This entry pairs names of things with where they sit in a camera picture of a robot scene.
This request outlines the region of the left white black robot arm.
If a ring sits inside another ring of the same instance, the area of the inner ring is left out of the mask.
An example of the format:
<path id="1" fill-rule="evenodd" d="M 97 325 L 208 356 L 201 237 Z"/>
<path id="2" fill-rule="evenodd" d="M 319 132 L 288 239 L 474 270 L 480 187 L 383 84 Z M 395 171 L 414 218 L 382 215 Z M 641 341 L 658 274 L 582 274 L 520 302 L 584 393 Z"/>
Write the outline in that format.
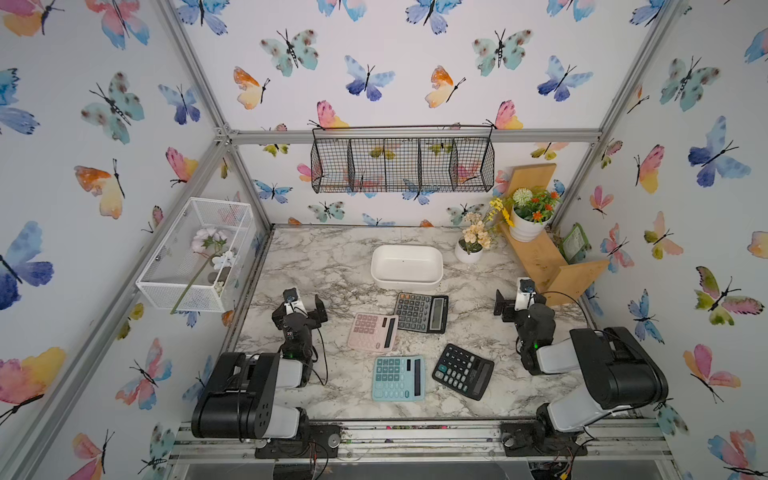
<path id="1" fill-rule="evenodd" d="M 307 385 L 318 354 L 313 332 L 328 321 L 324 302 L 314 297 L 315 308 L 305 308 L 298 290 L 283 292 L 283 303 L 272 321 L 284 335 L 275 353 L 225 352 L 197 401 L 191 418 L 196 438 L 267 441 L 309 441 L 306 411 L 275 403 L 280 389 Z"/>

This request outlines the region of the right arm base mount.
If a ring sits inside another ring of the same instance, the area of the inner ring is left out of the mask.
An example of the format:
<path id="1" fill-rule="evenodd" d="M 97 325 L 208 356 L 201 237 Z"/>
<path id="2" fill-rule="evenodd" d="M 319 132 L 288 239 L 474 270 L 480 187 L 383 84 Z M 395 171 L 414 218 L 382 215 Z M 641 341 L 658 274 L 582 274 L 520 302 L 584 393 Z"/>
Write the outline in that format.
<path id="1" fill-rule="evenodd" d="M 500 425 L 500 443 L 510 458 L 585 456 L 587 447 L 576 433 L 552 430 L 538 420 L 507 422 Z"/>

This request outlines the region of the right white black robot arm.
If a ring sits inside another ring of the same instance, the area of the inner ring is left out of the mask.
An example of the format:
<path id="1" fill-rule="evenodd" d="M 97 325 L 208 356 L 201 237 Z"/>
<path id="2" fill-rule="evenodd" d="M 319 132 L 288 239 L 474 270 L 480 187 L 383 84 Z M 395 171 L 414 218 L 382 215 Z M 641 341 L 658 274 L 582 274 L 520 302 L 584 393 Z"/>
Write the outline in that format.
<path id="1" fill-rule="evenodd" d="M 533 376 L 579 372 L 583 385 L 537 409 L 547 435 L 573 434 L 614 413 L 667 399 L 665 374 L 624 327 L 572 329 L 556 343 L 555 312 L 540 294 L 514 300 L 495 293 L 493 314 L 513 323 L 516 350 Z"/>

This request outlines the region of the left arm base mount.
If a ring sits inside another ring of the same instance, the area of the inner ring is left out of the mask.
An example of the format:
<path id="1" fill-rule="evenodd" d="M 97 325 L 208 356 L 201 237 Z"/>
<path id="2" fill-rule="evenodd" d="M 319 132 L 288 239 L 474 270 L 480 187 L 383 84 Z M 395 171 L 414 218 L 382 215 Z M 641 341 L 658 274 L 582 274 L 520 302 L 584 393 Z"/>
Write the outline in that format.
<path id="1" fill-rule="evenodd" d="M 296 436 L 266 439 L 254 451 L 256 459 L 333 459 L 338 456 L 341 427 L 327 423 L 301 423 Z"/>

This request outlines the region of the dark grey calculator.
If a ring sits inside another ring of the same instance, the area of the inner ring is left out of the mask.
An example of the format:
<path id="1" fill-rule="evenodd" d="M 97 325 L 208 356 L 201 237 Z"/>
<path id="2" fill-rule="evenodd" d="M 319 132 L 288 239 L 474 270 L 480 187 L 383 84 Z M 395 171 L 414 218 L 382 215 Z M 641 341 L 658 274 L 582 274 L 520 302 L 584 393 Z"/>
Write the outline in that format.
<path id="1" fill-rule="evenodd" d="M 403 331 L 442 334 L 447 327 L 449 297 L 400 292 L 394 314 Z"/>

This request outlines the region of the pink calculator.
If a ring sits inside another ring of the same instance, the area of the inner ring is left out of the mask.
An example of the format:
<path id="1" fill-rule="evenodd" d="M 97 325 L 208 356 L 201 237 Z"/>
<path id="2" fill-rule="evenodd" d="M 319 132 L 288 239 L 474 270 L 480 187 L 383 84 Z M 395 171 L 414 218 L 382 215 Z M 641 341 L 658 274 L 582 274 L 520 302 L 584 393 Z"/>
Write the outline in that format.
<path id="1" fill-rule="evenodd" d="M 359 351 L 388 353 L 395 347 L 398 324 L 397 315 L 357 313 L 347 345 Z"/>

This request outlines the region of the teal calculator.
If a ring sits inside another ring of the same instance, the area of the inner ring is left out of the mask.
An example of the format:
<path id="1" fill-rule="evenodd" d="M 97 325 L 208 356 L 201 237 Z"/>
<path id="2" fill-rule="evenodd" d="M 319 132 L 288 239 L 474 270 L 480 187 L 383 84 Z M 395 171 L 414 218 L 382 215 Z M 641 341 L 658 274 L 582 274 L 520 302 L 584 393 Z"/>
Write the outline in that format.
<path id="1" fill-rule="evenodd" d="M 372 399 L 376 402 L 423 401 L 426 362 L 422 356 L 381 356 L 373 367 Z"/>

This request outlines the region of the black calculator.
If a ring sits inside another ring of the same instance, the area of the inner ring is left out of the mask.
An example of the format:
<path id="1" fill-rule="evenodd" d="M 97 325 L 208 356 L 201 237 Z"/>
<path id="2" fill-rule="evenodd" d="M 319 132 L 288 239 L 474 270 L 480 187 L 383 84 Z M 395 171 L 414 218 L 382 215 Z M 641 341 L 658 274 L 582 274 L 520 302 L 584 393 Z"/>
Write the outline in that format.
<path id="1" fill-rule="evenodd" d="M 448 343 L 439 356 L 432 378 L 442 386 L 480 401 L 490 383 L 495 363 Z"/>

